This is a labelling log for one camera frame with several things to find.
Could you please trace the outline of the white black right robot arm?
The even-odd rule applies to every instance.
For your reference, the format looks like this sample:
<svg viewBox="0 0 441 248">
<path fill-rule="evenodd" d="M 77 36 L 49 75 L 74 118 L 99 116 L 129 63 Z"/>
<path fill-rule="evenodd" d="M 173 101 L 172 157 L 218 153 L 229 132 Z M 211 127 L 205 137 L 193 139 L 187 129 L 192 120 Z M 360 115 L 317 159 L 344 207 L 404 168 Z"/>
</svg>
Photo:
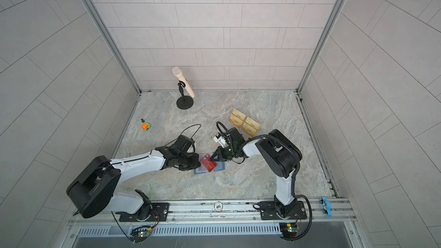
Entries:
<svg viewBox="0 0 441 248">
<path fill-rule="evenodd" d="M 295 194 L 296 175 L 303 155 L 279 130 L 245 140 L 236 128 L 219 132 L 213 138 L 219 147 L 211 161 L 233 161 L 262 157 L 276 175 L 276 194 L 273 202 L 259 202 L 257 208 L 276 219 L 306 219 L 305 206 Z"/>
</svg>

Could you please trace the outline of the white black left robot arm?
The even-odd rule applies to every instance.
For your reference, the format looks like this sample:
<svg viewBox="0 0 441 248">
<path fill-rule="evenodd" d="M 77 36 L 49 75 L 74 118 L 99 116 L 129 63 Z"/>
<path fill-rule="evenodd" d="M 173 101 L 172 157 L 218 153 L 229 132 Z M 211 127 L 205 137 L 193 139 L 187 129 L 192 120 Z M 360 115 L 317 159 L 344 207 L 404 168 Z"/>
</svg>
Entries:
<svg viewBox="0 0 441 248">
<path fill-rule="evenodd" d="M 190 171 L 200 166 L 194 140 L 180 135 L 172 145 L 142 155 L 112 160 L 105 156 L 94 158 L 67 187 L 66 194 L 85 219 L 113 212 L 145 221 L 151 216 L 150 198 L 138 189 L 125 191 L 120 185 L 148 172 L 168 168 Z"/>
</svg>

